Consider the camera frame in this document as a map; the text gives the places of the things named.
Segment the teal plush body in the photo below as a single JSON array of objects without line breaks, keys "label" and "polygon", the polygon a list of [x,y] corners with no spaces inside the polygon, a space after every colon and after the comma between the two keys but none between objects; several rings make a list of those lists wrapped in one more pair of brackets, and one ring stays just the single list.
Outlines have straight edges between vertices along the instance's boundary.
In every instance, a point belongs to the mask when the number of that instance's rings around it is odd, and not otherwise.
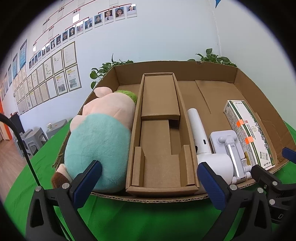
[{"label": "teal plush body", "polygon": [[126,183],[131,132],[106,114],[90,114],[70,135],[65,150],[65,167],[74,179],[93,160],[102,164],[102,175],[93,191],[114,193]]}]

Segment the pothos plant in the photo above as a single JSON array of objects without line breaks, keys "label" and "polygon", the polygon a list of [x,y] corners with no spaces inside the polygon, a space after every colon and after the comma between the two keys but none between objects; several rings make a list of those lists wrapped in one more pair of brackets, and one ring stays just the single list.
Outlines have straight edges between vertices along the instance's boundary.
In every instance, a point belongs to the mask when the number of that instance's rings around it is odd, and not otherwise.
[{"label": "pothos plant", "polygon": [[223,56],[218,56],[215,54],[212,54],[213,49],[206,49],[206,56],[204,57],[202,54],[200,53],[196,53],[196,55],[199,55],[200,61],[204,61],[204,62],[211,62],[211,63],[218,63],[218,64],[224,64],[224,65],[230,65],[230,66],[234,66],[236,67],[236,65],[232,62],[230,62],[230,60],[227,57],[223,57]]},{"label": "pothos plant", "polygon": [[[117,66],[117,65],[123,65],[123,64],[131,64],[133,63],[133,61],[131,60],[127,60],[127,61],[121,61],[119,59],[119,62],[117,61],[114,61],[113,60],[113,55],[112,55],[112,58],[111,58],[111,63],[104,63],[102,64],[102,67],[100,67],[99,69],[97,68],[92,68],[91,69],[91,73],[90,73],[90,78],[95,80],[97,78],[99,78],[100,80],[109,72],[109,70],[113,67],[113,66]],[[99,81],[93,81],[91,83],[91,88],[94,89],[94,87],[96,86],[96,84],[98,83]]]}]

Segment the silver screw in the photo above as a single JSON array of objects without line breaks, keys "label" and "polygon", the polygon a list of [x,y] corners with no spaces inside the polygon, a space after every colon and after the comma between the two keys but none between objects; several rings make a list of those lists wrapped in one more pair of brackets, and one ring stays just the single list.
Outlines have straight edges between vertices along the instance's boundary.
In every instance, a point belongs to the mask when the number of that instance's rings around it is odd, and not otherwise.
[{"label": "silver screw", "polygon": [[237,186],[234,185],[234,184],[230,184],[230,185],[229,185],[229,188],[230,188],[232,191],[237,190]]},{"label": "silver screw", "polygon": [[36,191],[36,192],[39,192],[41,189],[42,189],[41,186],[37,186],[37,187],[35,188],[35,191]]},{"label": "silver screw", "polygon": [[257,192],[259,192],[259,193],[263,193],[264,191],[263,191],[262,188],[257,188]]},{"label": "silver screw", "polygon": [[62,188],[63,188],[63,189],[67,189],[69,186],[70,186],[69,183],[64,183],[64,184],[62,185]]},{"label": "silver screw", "polygon": [[270,205],[274,205],[275,203],[276,203],[276,201],[275,201],[274,199],[270,199],[270,200],[269,200],[269,204],[270,204]]}]

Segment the cardboard box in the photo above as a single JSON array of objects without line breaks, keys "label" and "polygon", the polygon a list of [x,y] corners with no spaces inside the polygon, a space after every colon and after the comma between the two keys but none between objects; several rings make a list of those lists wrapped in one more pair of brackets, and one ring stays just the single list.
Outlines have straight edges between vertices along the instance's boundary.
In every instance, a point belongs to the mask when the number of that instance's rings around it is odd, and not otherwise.
[{"label": "cardboard box", "polygon": [[[121,89],[137,94],[144,73],[160,72],[175,74],[186,110],[190,108],[198,110],[208,138],[213,131],[231,129],[223,109],[227,100],[238,99],[247,102],[259,121],[266,138],[269,138],[267,141],[271,143],[272,154],[275,157],[275,166],[269,170],[270,173],[275,173],[288,162],[281,155],[284,147],[296,150],[292,136],[275,108],[256,84],[236,67],[191,61],[140,62],[112,68],[98,83],[97,87],[107,86],[113,91]],[[96,95],[92,92],[84,104],[95,98]],[[69,136],[70,132],[60,149],[55,167],[64,162],[64,152]],[[135,167],[135,171],[141,173],[143,171],[141,165],[138,169]],[[243,188],[254,183],[255,181],[250,179],[239,183],[238,187]],[[159,198],[138,197],[132,196],[125,190],[112,195],[92,194],[116,200],[147,203],[186,202],[207,198],[206,194]]]},{"label": "cardboard box", "polygon": [[131,133],[126,192],[182,196],[198,191],[187,110],[173,73],[143,74]]},{"label": "cardboard box", "polygon": [[274,158],[267,138],[247,103],[228,100],[224,113],[238,136],[247,164],[258,164],[266,170],[274,167]]}]

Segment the white and green box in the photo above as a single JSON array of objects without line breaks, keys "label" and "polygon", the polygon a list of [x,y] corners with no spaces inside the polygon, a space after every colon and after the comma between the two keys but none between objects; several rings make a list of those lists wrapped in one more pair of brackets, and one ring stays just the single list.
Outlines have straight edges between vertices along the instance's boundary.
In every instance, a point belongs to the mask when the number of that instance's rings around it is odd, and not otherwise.
[{"label": "white and green box", "polygon": [[259,164],[266,170],[275,162],[264,133],[245,101],[228,100],[224,113],[242,145],[248,165]]}]

